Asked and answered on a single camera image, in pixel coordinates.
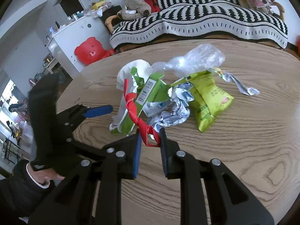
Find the person's left hand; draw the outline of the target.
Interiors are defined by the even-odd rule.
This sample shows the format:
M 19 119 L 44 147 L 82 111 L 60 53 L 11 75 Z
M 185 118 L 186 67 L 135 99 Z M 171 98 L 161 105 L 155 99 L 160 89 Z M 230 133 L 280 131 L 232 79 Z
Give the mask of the person's left hand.
M 48 188 L 50 186 L 51 180 L 64 180 L 64 177 L 59 175 L 54 169 L 46 169 L 40 171 L 34 171 L 31 167 L 31 164 L 28 163 L 26 165 L 26 171 L 29 177 L 33 180 L 35 184 L 37 184 L 41 188 Z

